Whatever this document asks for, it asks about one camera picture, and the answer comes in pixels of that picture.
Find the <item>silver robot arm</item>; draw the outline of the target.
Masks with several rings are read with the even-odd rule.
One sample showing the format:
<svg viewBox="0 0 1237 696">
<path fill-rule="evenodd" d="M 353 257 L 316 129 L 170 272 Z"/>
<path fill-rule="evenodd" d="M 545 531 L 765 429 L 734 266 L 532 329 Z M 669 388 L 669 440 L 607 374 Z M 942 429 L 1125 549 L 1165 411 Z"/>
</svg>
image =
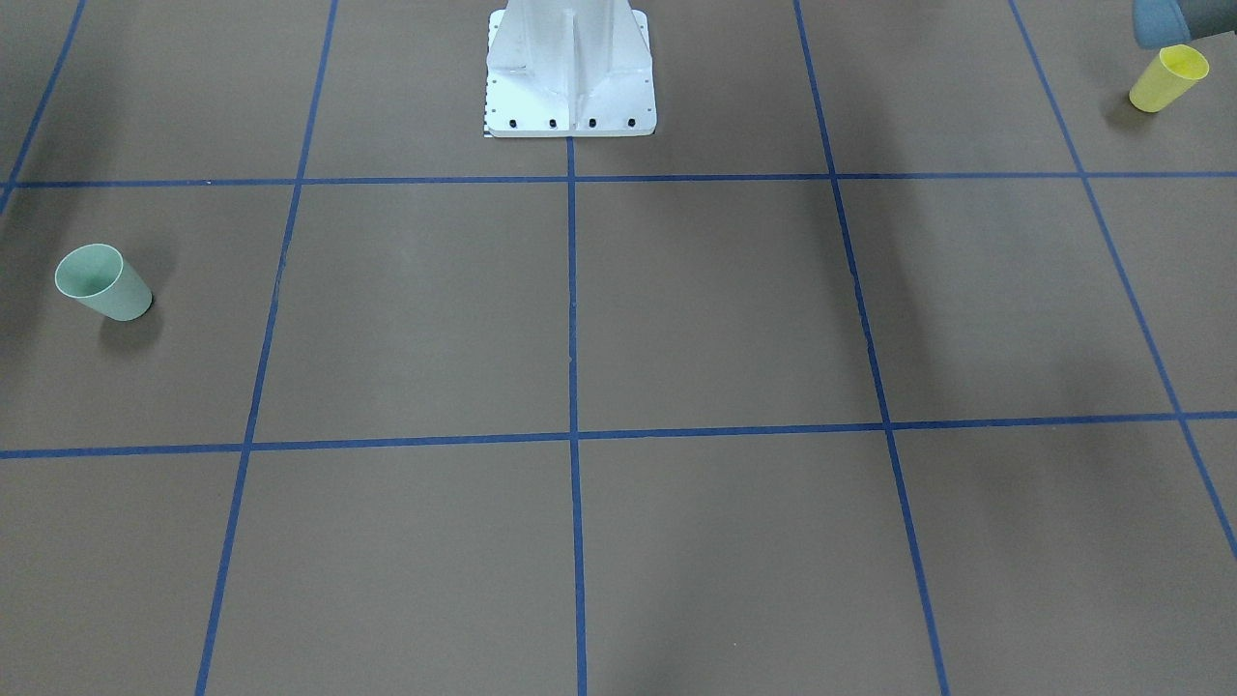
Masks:
<svg viewBox="0 0 1237 696">
<path fill-rule="evenodd" d="M 1136 45 L 1159 49 L 1235 35 L 1236 1 L 1132 1 Z"/>
</svg>

